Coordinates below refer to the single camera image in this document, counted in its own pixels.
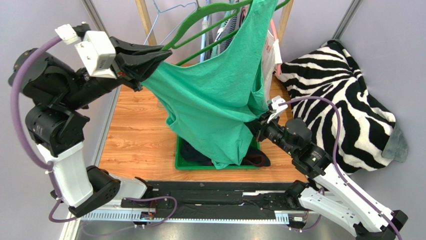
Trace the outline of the navy tank top maroon trim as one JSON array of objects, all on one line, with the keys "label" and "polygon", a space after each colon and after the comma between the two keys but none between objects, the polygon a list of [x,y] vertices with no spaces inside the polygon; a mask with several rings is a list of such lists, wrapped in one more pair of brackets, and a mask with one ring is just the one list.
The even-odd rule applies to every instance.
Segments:
[{"label": "navy tank top maroon trim", "polygon": [[[184,139],[181,140],[179,154],[186,165],[190,164],[194,166],[214,167],[214,164],[210,158],[196,150]],[[257,168],[270,167],[271,161],[265,153],[263,153],[257,147],[250,145],[241,163],[239,165],[235,163],[229,163],[228,167],[229,166],[253,166]]]}]

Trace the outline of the green tank top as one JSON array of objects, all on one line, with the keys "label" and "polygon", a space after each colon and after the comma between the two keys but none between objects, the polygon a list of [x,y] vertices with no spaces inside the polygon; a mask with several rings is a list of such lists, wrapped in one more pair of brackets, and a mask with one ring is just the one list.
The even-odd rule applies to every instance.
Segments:
[{"label": "green tank top", "polygon": [[218,170],[241,164],[253,139],[247,123],[268,110],[262,53],[275,0],[255,0],[221,54],[188,67],[163,62],[142,85],[167,111],[166,124]]}]

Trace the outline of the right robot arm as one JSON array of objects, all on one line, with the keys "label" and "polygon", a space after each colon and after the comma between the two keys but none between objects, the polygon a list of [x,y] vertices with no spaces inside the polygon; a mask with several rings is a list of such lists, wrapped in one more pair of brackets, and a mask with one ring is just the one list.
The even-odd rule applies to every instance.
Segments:
[{"label": "right robot arm", "polygon": [[401,210],[390,210],[374,200],[335,166],[332,157],[311,141],[312,132],[301,119],[285,126],[268,120],[267,113],[245,125],[258,142],[270,140],[289,154],[295,168],[340,200],[326,197],[308,183],[296,180],[284,192],[292,209],[318,213],[348,231],[357,240],[395,240],[408,220]]}]

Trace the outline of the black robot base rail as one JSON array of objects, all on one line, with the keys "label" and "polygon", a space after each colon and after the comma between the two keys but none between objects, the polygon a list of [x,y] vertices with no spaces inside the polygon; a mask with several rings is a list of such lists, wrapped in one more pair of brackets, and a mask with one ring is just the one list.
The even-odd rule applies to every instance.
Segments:
[{"label": "black robot base rail", "polygon": [[141,201],[113,200],[81,220],[144,229],[163,223],[273,224],[303,232],[325,217],[296,202],[298,189],[289,182],[149,181]]}]

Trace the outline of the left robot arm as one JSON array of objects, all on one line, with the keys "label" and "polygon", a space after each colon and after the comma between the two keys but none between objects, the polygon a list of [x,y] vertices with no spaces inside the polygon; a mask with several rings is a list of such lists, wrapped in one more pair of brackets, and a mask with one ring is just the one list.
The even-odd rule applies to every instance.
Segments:
[{"label": "left robot arm", "polygon": [[79,110],[120,86],[141,91],[142,82],[172,52],[119,40],[85,22],[55,32],[53,39],[19,56],[8,80],[18,139],[49,176],[51,196],[66,204],[74,218],[113,200],[121,200],[123,207],[136,205],[152,187],[140,177],[86,165],[84,127],[90,119]]}]

